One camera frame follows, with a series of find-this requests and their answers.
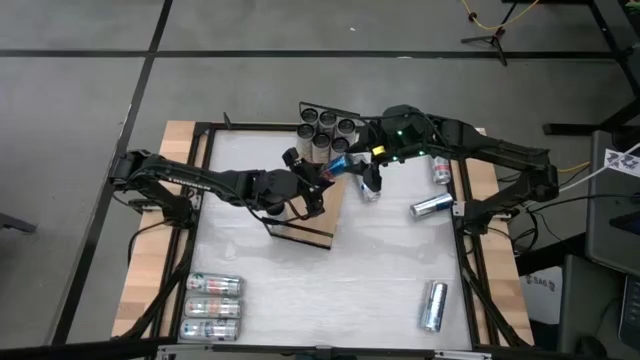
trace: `gray floor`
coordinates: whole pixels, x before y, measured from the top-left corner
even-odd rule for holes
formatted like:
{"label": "gray floor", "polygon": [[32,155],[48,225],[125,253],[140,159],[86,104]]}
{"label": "gray floor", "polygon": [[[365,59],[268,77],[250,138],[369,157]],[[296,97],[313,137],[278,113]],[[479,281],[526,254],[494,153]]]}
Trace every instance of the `gray floor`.
{"label": "gray floor", "polygon": [[[469,1],[493,25],[508,5]],[[0,49],[146,50],[160,0],[11,0],[0,5]],[[617,5],[601,4],[622,45],[634,37]],[[164,50],[484,50],[484,34],[456,1],[176,0]],[[508,50],[606,50],[586,8],[539,6],[507,29]],[[39,345],[126,116],[141,59],[0,58],[0,212],[38,223],[38,234],[0,232],[0,347]],[[409,103],[548,147],[558,167],[588,160],[589,139],[546,137],[545,122],[596,123],[631,99],[608,61],[415,59],[159,59],[130,148],[157,151],[167,120],[295,122],[298,101],[379,114]],[[510,172],[499,169],[499,175]],[[565,196],[583,193],[576,189]],[[585,207],[550,209],[561,237],[584,228]],[[112,204],[70,341],[108,338],[126,274],[126,242],[139,217]],[[514,234],[527,229],[516,220]],[[543,231],[540,245],[552,237]]]}

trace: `tripod stand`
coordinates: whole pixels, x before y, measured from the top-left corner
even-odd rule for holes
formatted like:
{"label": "tripod stand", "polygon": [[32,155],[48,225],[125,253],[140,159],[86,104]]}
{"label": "tripod stand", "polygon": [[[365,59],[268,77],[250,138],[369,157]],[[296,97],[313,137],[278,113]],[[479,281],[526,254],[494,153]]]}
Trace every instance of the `tripod stand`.
{"label": "tripod stand", "polygon": [[[502,51],[502,46],[500,45],[500,38],[502,37],[502,35],[504,35],[505,32],[504,28],[502,28],[502,25],[504,25],[504,23],[509,20],[509,17],[513,13],[513,10],[515,10],[516,5],[518,5],[517,2],[511,4],[511,8],[509,8],[507,15],[504,17],[504,19],[502,19],[502,22],[500,23],[501,26],[496,30],[495,33],[493,33],[493,35],[465,38],[460,40],[460,42],[463,44],[468,44],[475,41],[483,41],[491,45],[498,51],[498,59],[500,60],[500,63],[502,63],[503,66],[507,66],[507,59],[504,57],[504,51]],[[478,15],[476,13],[469,14],[469,21],[473,22],[477,16]]]}

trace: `white table surface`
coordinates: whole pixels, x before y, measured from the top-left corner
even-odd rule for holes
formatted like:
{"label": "white table surface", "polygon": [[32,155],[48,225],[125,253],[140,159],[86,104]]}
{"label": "white table surface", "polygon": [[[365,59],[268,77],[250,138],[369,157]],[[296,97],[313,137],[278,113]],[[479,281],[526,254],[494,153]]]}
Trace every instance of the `white table surface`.
{"label": "white table surface", "polygon": [[[217,131],[210,169],[285,168],[292,146],[292,132]],[[246,209],[205,195],[191,271],[246,280],[238,344],[471,348],[450,213],[414,222],[408,212],[446,188],[426,158],[381,174],[372,204],[350,179],[331,250],[272,238]],[[438,334],[417,327],[430,280],[449,286]]]}

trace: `table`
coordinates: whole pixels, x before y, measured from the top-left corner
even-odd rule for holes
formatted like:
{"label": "table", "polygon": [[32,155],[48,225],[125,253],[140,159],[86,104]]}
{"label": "table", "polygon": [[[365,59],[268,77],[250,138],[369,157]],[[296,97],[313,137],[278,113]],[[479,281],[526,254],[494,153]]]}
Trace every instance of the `table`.
{"label": "table", "polygon": [[[169,121],[160,148],[160,154],[171,160],[186,162],[196,126],[196,123],[191,121]],[[199,141],[201,143],[206,141],[206,136],[201,136]],[[203,147],[198,149],[196,164],[200,164],[204,156],[201,148]],[[462,186],[458,169],[455,165],[453,170],[457,183],[456,189],[460,193]],[[469,160],[468,170],[472,191],[476,198],[486,198],[498,190],[492,165]],[[178,186],[168,185],[167,187],[175,193],[179,192]],[[145,213],[141,221],[141,227],[160,221],[161,216],[159,212]],[[507,231],[506,224],[500,221],[494,221],[491,226]],[[114,322],[114,335],[123,333],[133,325],[135,319],[144,311],[157,293],[167,258],[171,232],[171,228],[160,226],[138,237]],[[510,241],[504,235],[490,232],[481,237],[481,242],[494,302],[518,334],[527,342],[533,343]],[[167,335],[169,333],[173,301],[172,296],[167,302],[165,316],[161,321],[161,326],[159,326],[159,335]],[[486,321],[482,306],[477,301],[475,308],[481,343],[487,343]]]}

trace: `yellow cable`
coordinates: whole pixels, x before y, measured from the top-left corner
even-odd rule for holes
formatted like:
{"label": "yellow cable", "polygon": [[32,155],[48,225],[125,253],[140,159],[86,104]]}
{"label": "yellow cable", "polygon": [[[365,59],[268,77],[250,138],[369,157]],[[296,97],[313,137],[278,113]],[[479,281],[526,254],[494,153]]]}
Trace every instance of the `yellow cable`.
{"label": "yellow cable", "polygon": [[[469,8],[469,5],[467,4],[467,0],[461,0],[462,4],[464,4],[464,7],[467,9],[467,15],[471,15],[471,9]],[[506,23],[502,24],[502,25],[496,25],[496,26],[484,26],[480,23],[480,21],[478,21],[478,19],[476,17],[473,18],[473,22],[476,23],[476,25],[478,25],[479,27],[485,29],[485,30],[497,30],[501,27],[505,27],[509,24],[511,24],[512,22],[518,20],[522,15],[526,14],[527,11],[531,10],[531,8],[533,8],[534,6],[536,6],[536,4],[539,2],[540,0],[535,0],[534,2],[531,3],[531,5],[527,6],[526,9],[522,10],[522,12],[520,14],[518,14],[516,17],[514,17],[513,19],[507,21]]]}
{"label": "yellow cable", "polygon": [[586,167],[586,166],[589,166],[589,165],[591,165],[591,162],[586,161],[586,162],[583,162],[582,164],[578,164],[578,165],[576,165],[576,166],[574,166],[574,167],[570,167],[570,168],[568,168],[568,169],[558,169],[558,172],[559,172],[559,173],[569,173],[569,172],[574,172],[574,171],[576,171],[576,170],[580,170],[580,169],[582,169],[583,167]]}

